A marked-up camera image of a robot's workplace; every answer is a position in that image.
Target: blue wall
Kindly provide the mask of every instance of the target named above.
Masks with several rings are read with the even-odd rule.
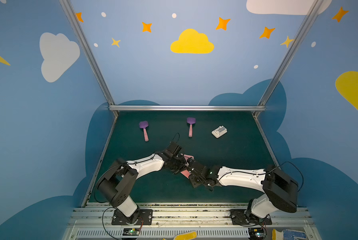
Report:
[[[215,100],[257,105],[261,95],[236,99],[273,77],[287,51],[281,44],[293,38],[305,17],[255,14],[240,0],[71,2],[81,13],[80,25],[117,104],[142,99],[160,105],[211,105]],[[295,8],[283,0],[279,5]],[[219,17],[231,19],[226,31],[216,30]],[[151,32],[142,31],[142,22],[152,23]],[[259,38],[264,27],[275,28],[269,39]],[[206,34],[214,50],[172,52],[171,44],[189,28]],[[120,40],[119,47],[112,38]]]
[[[0,2],[0,239],[61,238],[114,119],[82,50],[46,81],[45,32],[78,42],[58,0]]]
[[[349,12],[338,22],[340,7]],[[358,239],[358,110],[335,87],[348,71],[358,71],[358,1],[337,0],[318,16],[259,115],[279,163],[303,172],[299,205],[323,239]],[[301,182],[292,166],[282,168]]]

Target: white device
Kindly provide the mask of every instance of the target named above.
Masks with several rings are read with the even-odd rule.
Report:
[[[211,133],[216,138],[219,138],[220,136],[224,135],[226,132],[227,132],[227,128],[225,128],[224,126],[219,126],[215,130],[213,130]]]

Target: robotic arm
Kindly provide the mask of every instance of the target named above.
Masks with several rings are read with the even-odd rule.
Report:
[[[140,209],[129,196],[135,181],[150,172],[168,168],[173,174],[182,171],[190,173],[188,179],[192,186],[204,185],[213,191],[214,186],[235,185],[259,190],[264,194],[249,202],[243,214],[230,217],[238,224],[259,224],[268,214],[278,209],[285,212],[296,212],[297,182],[275,166],[267,169],[242,170],[225,166],[208,168],[191,157],[180,154],[181,147],[174,142],[163,151],[151,156],[124,161],[117,159],[100,177],[96,188],[105,196],[109,203],[120,210],[129,225],[135,224]]]

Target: purple spatula head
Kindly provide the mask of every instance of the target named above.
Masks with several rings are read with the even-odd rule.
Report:
[[[190,124],[190,131],[188,132],[188,137],[192,137],[192,124],[196,122],[196,118],[187,118],[187,123]]]
[[[139,127],[143,128],[144,141],[148,142],[148,135],[147,135],[147,131],[146,131],[146,127],[148,127],[148,122],[147,121],[139,122]]]
[[[147,121],[139,122],[139,127],[143,129],[148,127],[148,122]]]
[[[187,118],[187,123],[194,124],[196,122],[196,118]]]

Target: gray strip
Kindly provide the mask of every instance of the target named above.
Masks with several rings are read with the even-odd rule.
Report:
[[[318,12],[320,6],[324,0],[315,0],[312,4],[307,16],[305,17],[303,23],[301,24],[298,32],[296,33],[294,40],[291,43],[291,46],[288,48],[286,55],[284,56],[283,60],[280,63],[275,75],[273,76],[271,82],[269,83],[266,91],[264,92],[262,98],[258,105],[264,106],[270,95],[272,94],[273,90],[275,89],[276,85],[280,81],[281,77],[283,76],[284,72],[286,71],[288,65],[290,64],[292,58],[294,57],[297,49],[303,42],[304,38],[306,37],[308,31],[311,29],[312,24],[315,22],[316,17],[318,16]],[[254,115],[257,117],[260,112],[255,112]]]
[[[92,53],[90,46],[88,44],[87,38],[83,32],[83,29],[81,28],[75,14],[74,7],[72,6],[70,0],[59,0],[64,12],[66,13],[66,16],[68,18],[68,21],[71,24],[72,29],[75,32],[76,37],[79,40],[80,46],[82,47],[88,62],[91,65],[92,71],[95,74],[96,79],[99,82],[100,87],[103,90],[103,93],[107,99],[108,104],[114,105],[114,99],[111,96],[111,93],[108,89],[108,86],[106,84],[106,81],[102,75],[102,72],[100,72],[98,63],[95,60],[94,54]]]
[[[264,111],[264,106],[110,105],[112,111]]]
[[[259,122],[258,118],[254,116],[253,119],[255,119],[256,125],[258,125],[259,132],[260,132],[261,136],[263,137],[264,142],[266,143],[267,149],[268,149],[268,151],[269,151],[269,154],[270,154],[271,157],[272,157],[272,160],[273,160],[274,163],[275,163],[275,166],[279,166],[279,163],[277,162],[277,159],[276,159],[276,157],[275,157],[275,154],[274,154],[274,152],[272,151],[272,148],[271,148],[271,146],[270,146],[270,144],[269,144],[269,142],[268,142],[268,139],[267,139],[267,137],[266,137],[266,135],[265,135],[265,133],[264,133],[264,131],[263,131],[263,128],[262,128],[261,125],[260,125],[260,122]]]
[[[111,130],[109,131],[106,144],[105,144],[105,146],[104,146],[104,148],[103,148],[102,154],[100,155],[100,159],[99,159],[99,161],[98,161],[98,164],[96,165],[96,169],[95,169],[94,175],[93,175],[92,178],[91,178],[90,185],[89,185],[88,188],[87,188],[87,192],[86,192],[86,195],[85,195],[85,197],[84,197],[84,199],[83,199],[83,202],[82,202],[82,204],[81,204],[81,207],[85,207],[85,206],[87,205],[88,200],[90,199],[92,189],[94,188],[94,184],[95,184],[96,178],[98,177],[99,169],[100,169],[100,166],[102,165],[103,159],[104,159],[104,157],[105,157],[105,154],[106,154],[106,151],[107,151],[107,147],[108,147],[108,144],[109,144],[109,140],[111,139],[111,136],[112,136],[112,133],[113,133],[113,131],[114,131],[115,123],[116,123],[116,120],[117,120],[117,119],[118,119],[118,118],[115,117],[114,122],[112,123],[112,127],[111,127]]]

